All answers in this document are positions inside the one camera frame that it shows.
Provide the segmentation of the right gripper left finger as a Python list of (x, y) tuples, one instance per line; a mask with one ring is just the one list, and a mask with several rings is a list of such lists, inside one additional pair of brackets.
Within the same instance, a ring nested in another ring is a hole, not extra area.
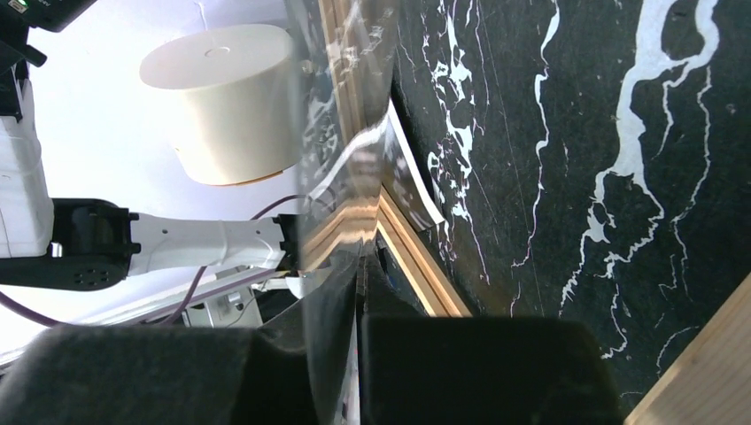
[(1, 381), (4, 424), (324, 424), (344, 378), (358, 264), (259, 328), (58, 326)]

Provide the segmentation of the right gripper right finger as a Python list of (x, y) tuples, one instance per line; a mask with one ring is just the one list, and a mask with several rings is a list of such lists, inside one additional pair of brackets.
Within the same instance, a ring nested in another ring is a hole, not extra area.
[(615, 382), (582, 324), (429, 317), (376, 256), (358, 280), (360, 414), (366, 424), (621, 424)]

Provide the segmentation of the wooden picture frame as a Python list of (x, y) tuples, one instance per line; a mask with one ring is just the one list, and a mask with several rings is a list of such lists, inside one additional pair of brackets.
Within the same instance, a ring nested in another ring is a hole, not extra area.
[(397, 2), (390, 101), (445, 221), (383, 189), (392, 278), (584, 324), (629, 424), (749, 423), (749, 2)]

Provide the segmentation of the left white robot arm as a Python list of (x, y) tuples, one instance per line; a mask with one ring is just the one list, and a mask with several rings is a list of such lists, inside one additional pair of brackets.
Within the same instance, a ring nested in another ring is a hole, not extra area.
[(171, 220), (94, 198), (53, 198), (35, 131), (30, 66), (46, 56), (31, 28), (57, 33), (87, 1), (1, 4), (1, 282), (17, 287), (92, 291), (129, 276), (231, 262), (263, 272), (299, 266), (291, 214), (242, 221)]

